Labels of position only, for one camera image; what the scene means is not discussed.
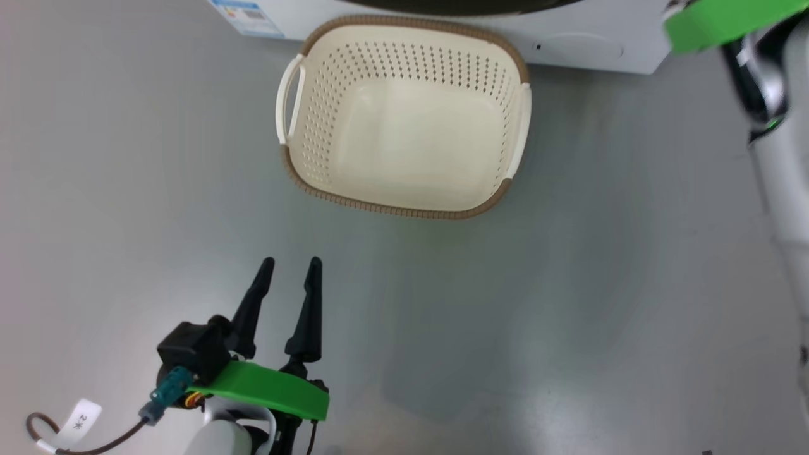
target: black round door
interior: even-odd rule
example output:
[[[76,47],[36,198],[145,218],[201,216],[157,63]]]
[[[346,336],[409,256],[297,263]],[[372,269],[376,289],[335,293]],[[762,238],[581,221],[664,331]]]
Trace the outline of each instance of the black round door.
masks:
[[[525,14],[582,0],[346,0],[364,6],[417,15],[481,16]]]

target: basket handle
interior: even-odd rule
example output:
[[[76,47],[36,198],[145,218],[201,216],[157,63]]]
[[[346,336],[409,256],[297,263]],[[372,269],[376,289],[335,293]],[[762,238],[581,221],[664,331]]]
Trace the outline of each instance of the basket handle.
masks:
[[[506,170],[506,178],[510,179],[517,173],[519,162],[523,160],[523,151],[525,150],[525,142],[528,140],[528,126],[531,124],[531,84],[523,83],[522,97],[519,110],[519,125],[517,130],[517,140],[514,144],[514,150],[511,153],[511,163]]]
[[[278,141],[281,145],[286,145],[289,142],[290,136],[295,131],[295,123],[298,119],[298,109],[301,105],[301,92],[303,91],[303,77],[306,71],[301,67],[303,62],[303,55],[298,54],[292,59],[292,62],[286,67],[284,75],[281,77],[281,83],[278,86],[278,95],[275,97],[275,132],[278,134]],[[295,73],[300,70],[301,78],[298,82],[298,93],[295,97],[295,105],[292,109],[292,121],[290,122],[290,130],[286,131],[286,103],[289,98],[290,89],[292,88],[292,78]]]

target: beige plastic basket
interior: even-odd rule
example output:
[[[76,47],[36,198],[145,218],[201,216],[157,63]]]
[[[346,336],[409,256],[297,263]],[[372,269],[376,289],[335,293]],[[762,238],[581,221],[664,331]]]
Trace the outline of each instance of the beige plastic basket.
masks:
[[[282,157],[301,188],[421,218],[462,219],[494,206],[517,171],[530,120],[527,67],[503,38],[387,16],[315,30],[276,103]]]

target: floor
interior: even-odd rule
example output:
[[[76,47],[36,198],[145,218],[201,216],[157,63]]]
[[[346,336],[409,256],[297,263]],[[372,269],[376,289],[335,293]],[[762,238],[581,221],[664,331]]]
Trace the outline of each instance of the floor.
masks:
[[[311,198],[277,156],[296,43],[203,0],[0,6],[0,435],[82,397],[83,447],[135,419],[154,348],[276,275],[256,361],[283,364],[324,262],[332,391],[315,453],[800,453],[797,324],[718,55],[650,77],[532,68],[524,161],[469,221]],[[182,453],[175,411],[116,451]],[[308,425],[302,429],[303,453]]]

